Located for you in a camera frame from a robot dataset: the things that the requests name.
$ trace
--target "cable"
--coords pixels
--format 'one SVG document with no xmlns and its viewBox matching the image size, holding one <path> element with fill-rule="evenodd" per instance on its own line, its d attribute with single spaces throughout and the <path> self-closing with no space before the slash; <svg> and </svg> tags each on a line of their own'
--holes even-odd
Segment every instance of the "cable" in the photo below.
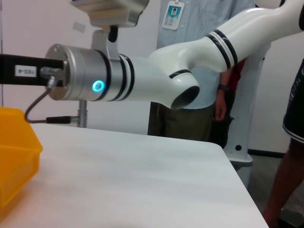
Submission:
<svg viewBox="0 0 304 228">
<path fill-rule="evenodd" d="M 47 120 L 30 120 L 28 117 L 29 117 L 29 112 L 32 111 L 32 109 L 43 99 L 45 98 L 50 92 L 51 92 L 51 88 L 47 88 L 47 90 L 42 94 L 40 95 L 40 97 L 38 97 L 29 107 L 28 109 L 26 110 L 25 112 L 25 120 L 30 123 L 30 124 L 46 124 L 47 123 Z"/>
<path fill-rule="evenodd" d="M 32 111 L 32 109 L 43 99 L 45 98 L 52 89 L 56 86 L 57 81 L 55 80 L 55 77 L 52 76 L 47 84 L 47 90 L 40 95 L 26 110 L 25 112 L 25 120 L 30 124 L 70 124 L 70 123 L 77 123 L 79 120 L 78 116 L 56 116 L 56 117 L 48 117 L 45 120 L 30 120 L 29 113 Z"/>
<path fill-rule="evenodd" d="M 118 37 L 118 26 L 111 26 L 109 37 L 108 37 L 109 41 L 111 43 L 114 43 L 114 42 L 116 42 L 117 37 Z"/>
</svg>

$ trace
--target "sticker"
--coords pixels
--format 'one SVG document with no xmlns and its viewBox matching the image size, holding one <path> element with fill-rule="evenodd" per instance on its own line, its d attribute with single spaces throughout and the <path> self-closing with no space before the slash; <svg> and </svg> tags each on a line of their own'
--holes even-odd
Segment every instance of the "sticker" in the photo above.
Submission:
<svg viewBox="0 0 304 228">
<path fill-rule="evenodd" d="M 85 29 L 86 29 L 86 25 L 75 21 L 74 24 L 73 24 L 73 29 L 78 31 L 78 32 L 84 33 Z"/>
<path fill-rule="evenodd" d="M 170 1 L 162 22 L 162 27 L 164 29 L 177 30 L 184 7 L 185 4 L 182 2 Z"/>
<path fill-rule="evenodd" d="M 15 76 L 17 77 L 36 77 L 37 67 L 15 65 Z"/>
</svg>

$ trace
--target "floor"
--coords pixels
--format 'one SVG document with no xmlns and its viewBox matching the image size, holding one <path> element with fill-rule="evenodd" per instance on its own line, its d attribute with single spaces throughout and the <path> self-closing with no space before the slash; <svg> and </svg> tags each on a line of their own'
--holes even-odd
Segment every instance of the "floor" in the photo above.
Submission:
<svg viewBox="0 0 304 228">
<path fill-rule="evenodd" d="M 262 156 L 252 157 L 254 164 L 248 191 L 259 210 L 263 211 L 281 159 Z M 304 216 L 304 183 L 289 199 L 284 211 L 298 212 Z"/>
</svg>

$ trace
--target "white table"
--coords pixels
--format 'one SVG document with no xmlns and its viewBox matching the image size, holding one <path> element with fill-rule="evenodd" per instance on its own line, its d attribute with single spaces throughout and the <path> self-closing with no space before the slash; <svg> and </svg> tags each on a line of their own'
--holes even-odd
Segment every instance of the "white table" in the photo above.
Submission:
<svg viewBox="0 0 304 228">
<path fill-rule="evenodd" d="M 33 128 L 40 171 L 0 228 L 267 228 L 216 145 Z"/>
</svg>

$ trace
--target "yellow plastic bin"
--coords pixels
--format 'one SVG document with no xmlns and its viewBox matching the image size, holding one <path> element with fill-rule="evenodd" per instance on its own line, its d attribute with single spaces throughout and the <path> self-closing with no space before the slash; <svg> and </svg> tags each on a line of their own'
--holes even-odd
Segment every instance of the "yellow plastic bin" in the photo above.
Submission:
<svg viewBox="0 0 304 228">
<path fill-rule="evenodd" d="M 42 146 L 19 109 L 0 107 L 0 208 L 39 170 Z"/>
</svg>

